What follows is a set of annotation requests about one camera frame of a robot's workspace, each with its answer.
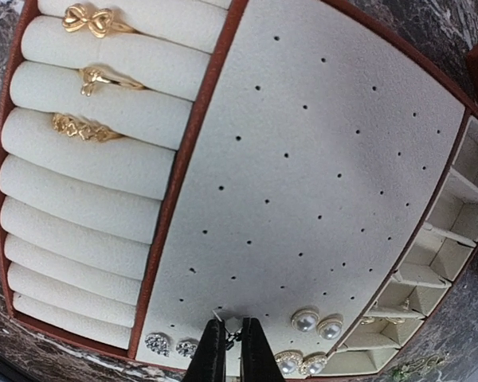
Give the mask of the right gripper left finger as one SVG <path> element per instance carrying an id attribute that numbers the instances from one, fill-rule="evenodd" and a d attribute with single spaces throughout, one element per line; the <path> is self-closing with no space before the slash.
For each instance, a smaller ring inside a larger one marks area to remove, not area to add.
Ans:
<path id="1" fill-rule="evenodd" d="M 225 346 L 225 324 L 216 318 L 209 320 L 186 370 L 185 382 L 224 382 Z"/>

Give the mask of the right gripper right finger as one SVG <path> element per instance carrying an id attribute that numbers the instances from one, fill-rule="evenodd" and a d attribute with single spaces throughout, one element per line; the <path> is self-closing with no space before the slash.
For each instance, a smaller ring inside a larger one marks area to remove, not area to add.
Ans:
<path id="1" fill-rule="evenodd" d="M 257 318 L 244 318 L 241 331 L 241 381 L 284 382 Z"/>

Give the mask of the red jewelry tray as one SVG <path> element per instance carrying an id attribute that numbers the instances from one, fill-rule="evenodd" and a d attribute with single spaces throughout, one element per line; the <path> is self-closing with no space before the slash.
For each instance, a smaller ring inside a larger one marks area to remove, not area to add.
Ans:
<path id="1" fill-rule="evenodd" d="M 0 106 L 16 322 L 173 372 L 216 310 L 379 374 L 478 251 L 478 106 L 346 1 L 28 1 Z M 408 319 L 394 325 L 409 299 Z M 291 326 L 343 315 L 339 338 Z M 376 317 L 360 325 L 364 316 Z M 171 339 L 170 356 L 144 344 Z"/>

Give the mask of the small silver earring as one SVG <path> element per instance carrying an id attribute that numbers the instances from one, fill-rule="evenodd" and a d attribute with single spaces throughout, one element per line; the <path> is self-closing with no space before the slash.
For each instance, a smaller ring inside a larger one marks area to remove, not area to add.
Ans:
<path id="1" fill-rule="evenodd" d="M 225 350 L 231 350 L 236 343 L 241 342 L 242 339 L 242 320 L 231 317 L 225 318 L 221 316 L 216 310 L 213 311 L 214 317 L 224 324 L 225 329 Z"/>

